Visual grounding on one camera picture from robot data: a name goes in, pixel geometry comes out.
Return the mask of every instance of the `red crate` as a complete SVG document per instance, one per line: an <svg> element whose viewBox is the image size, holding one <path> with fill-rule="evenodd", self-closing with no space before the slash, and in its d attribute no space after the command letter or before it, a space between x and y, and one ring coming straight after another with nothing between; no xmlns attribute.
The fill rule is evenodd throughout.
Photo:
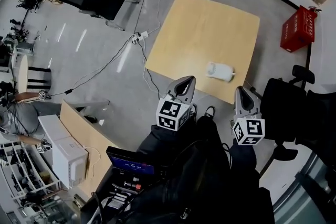
<svg viewBox="0 0 336 224"><path fill-rule="evenodd" d="M314 11L300 6L282 26L280 47L293 52L314 42L316 17Z"/></svg>

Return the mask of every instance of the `blue screen display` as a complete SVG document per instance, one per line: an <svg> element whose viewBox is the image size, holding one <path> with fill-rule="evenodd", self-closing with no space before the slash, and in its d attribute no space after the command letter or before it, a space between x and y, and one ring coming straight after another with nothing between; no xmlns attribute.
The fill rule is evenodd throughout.
<svg viewBox="0 0 336 224"><path fill-rule="evenodd" d="M136 163L132 161L126 161L115 157L112 158L112 164L115 168L136 172L139 174L154 174L154 166L147 165L145 163Z"/></svg>

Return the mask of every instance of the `stool leg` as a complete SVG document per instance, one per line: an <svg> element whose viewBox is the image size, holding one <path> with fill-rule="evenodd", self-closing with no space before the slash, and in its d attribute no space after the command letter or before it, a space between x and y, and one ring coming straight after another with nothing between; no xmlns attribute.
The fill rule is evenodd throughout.
<svg viewBox="0 0 336 224"><path fill-rule="evenodd" d="M50 90L51 86L28 85L27 88L28 89L47 89L47 90Z"/></svg>
<svg viewBox="0 0 336 224"><path fill-rule="evenodd" d="M28 67L28 70L31 71L40 71L40 72L51 72L49 68L38 68L38 67Z"/></svg>
<svg viewBox="0 0 336 224"><path fill-rule="evenodd" d="M43 79L28 79L28 82L48 83L49 81Z"/></svg>

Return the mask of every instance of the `gray t-shirt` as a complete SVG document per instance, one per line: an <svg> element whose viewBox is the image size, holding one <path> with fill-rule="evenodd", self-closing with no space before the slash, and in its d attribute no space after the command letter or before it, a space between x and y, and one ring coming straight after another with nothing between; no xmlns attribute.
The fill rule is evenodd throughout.
<svg viewBox="0 0 336 224"><path fill-rule="evenodd" d="M3 118L1 127L11 134L33 134L39 127L39 116L59 115L61 104L34 101L31 103L13 103L9 109L0 108ZM3 134L3 137L17 141L14 135Z"/></svg>

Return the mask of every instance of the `gray floor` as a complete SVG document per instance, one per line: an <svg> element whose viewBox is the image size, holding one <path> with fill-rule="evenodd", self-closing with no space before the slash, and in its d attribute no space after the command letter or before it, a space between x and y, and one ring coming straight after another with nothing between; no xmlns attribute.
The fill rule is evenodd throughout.
<svg viewBox="0 0 336 224"><path fill-rule="evenodd" d="M36 67L48 67L51 61L53 75L52 93L68 90L82 76L103 66L127 38L134 32L153 30L158 26L156 12L159 0L141 0L134 5L125 3L115 20L125 27L118 31L104 25L103 20L90 18L78 13L78 9L67 5L43 3L37 14L29 14L27 27L30 32L39 30L41 39L36 43L35 56L31 59ZM161 0L159 19L164 21L174 0ZM307 50L301 49L292 54L279 47L282 24L295 12L293 8L280 0L213 0L237 7L260 17L260 29L253 59L246 80L263 93L269 78L291 78L294 64L304 65ZM57 42L60 31L63 34ZM80 36L87 30L82 43L75 52ZM149 55L159 30L146 39ZM70 95L58 95L55 102L62 98L69 101L96 100L105 98L111 101L110 109L100 115L105 118L102 126L106 136L122 148L135 150L147 136L151 125L155 123L155 110L158 104L157 94L150 91L142 78L143 57L139 46L132 46L120 73L116 72L119 59L96 78L80 86ZM172 81L153 73L153 80L163 93ZM223 142L231 145L229 120L233 117L233 105L215 97L196 91L194 102L198 104L198 116L209 105L217 108L215 122ZM268 161L273 141L263 140L255 146L258 170Z"/></svg>

